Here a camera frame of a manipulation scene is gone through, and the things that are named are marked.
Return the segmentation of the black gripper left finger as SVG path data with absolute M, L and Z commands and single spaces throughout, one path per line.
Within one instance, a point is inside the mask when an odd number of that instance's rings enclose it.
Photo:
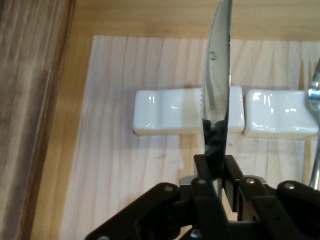
M 213 186 L 224 156 L 195 155 L 198 175 L 180 186 L 154 186 L 86 236 L 87 240 L 173 240 L 191 225 L 202 240 L 230 240 L 232 232 Z

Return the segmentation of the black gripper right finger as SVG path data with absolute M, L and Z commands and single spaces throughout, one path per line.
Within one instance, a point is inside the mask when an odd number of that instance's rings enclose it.
M 253 221 L 272 240 L 320 238 L 320 192 L 286 180 L 270 187 L 261 177 L 243 175 L 231 155 L 224 159 L 223 188 L 239 221 Z

